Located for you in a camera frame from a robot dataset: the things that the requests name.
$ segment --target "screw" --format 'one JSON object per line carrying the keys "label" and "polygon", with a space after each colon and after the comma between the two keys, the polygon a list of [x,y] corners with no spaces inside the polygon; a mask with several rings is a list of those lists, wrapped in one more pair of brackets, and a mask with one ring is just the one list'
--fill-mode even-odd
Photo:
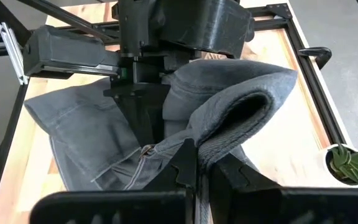
{"label": "screw", "polygon": [[26,46],[25,46],[25,51],[26,51],[28,54],[31,52],[29,45],[26,45]]}

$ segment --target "plywood surface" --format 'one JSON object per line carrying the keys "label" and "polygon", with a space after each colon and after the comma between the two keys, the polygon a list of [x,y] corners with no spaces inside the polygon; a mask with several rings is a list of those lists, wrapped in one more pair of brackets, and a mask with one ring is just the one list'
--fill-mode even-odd
{"label": "plywood surface", "polygon": [[[270,4],[270,1],[245,2],[245,7]],[[90,22],[111,19],[111,6],[89,4],[65,7]],[[52,17],[47,24],[66,26]],[[296,59],[284,30],[258,32],[244,46],[242,57],[298,70]],[[76,74],[68,80],[32,78],[26,98],[68,86],[84,85],[100,79]],[[273,119],[242,146],[261,173],[282,185],[313,186],[320,183],[307,155],[329,145],[303,74],[284,106]],[[0,184],[0,223],[28,223],[29,213],[42,197],[65,190],[59,176],[47,134],[23,108]]]}

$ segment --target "denim fabric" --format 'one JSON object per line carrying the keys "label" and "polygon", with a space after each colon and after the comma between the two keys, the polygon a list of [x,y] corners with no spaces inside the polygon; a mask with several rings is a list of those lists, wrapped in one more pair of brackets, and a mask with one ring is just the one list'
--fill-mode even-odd
{"label": "denim fabric", "polygon": [[186,138],[194,139],[201,166],[197,222],[207,223],[209,168],[228,153],[252,165],[239,145],[281,107],[296,78],[293,70],[260,62],[191,62],[164,78],[164,83],[171,84],[163,105],[165,139],[143,149],[114,101],[102,96],[109,88],[108,80],[47,93],[27,100],[25,106],[62,146],[54,151],[63,151],[81,173],[72,176],[101,190],[141,189],[165,167]]}

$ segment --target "white pot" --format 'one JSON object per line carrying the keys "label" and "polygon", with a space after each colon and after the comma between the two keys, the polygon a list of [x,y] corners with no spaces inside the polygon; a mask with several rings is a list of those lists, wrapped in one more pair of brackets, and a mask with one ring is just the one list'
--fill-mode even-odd
{"label": "white pot", "polygon": [[[345,146],[346,148],[358,152],[357,149],[348,146],[346,144],[343,144],[343,146]],[[329,150],[331,150],[332,148],[337,147],[337,144],[333,144],[329,147],[327,147],[326,149],[320,150],[317,153],[316,156],[316,161],[318,163],[318,167],[320,169],[319,174],[324,175],[324,177],[321,177],[322,181],[326,181],[326,185],[327,186],[331,186],[331,187],[345,187],[345,188],[358,188],[358,184],[357,185],[349,185],[349,184],[345,184],[339,180],[337,180],[337,178],[335,178],[329,171],[328,167],[327,167],[327,163],[326,163],[326,156],[327,153],[329,152]]]}

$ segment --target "green plant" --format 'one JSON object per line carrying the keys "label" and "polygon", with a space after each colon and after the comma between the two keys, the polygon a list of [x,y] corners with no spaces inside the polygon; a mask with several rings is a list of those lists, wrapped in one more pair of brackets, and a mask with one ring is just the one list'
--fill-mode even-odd
{"label": "green plant", "polygon": [[333,159],[329,165],[336,176],[342,180],[351,179],[358,183],[358,152],[351,153],[342,144],[338,144],[331,151],[333,152]]}

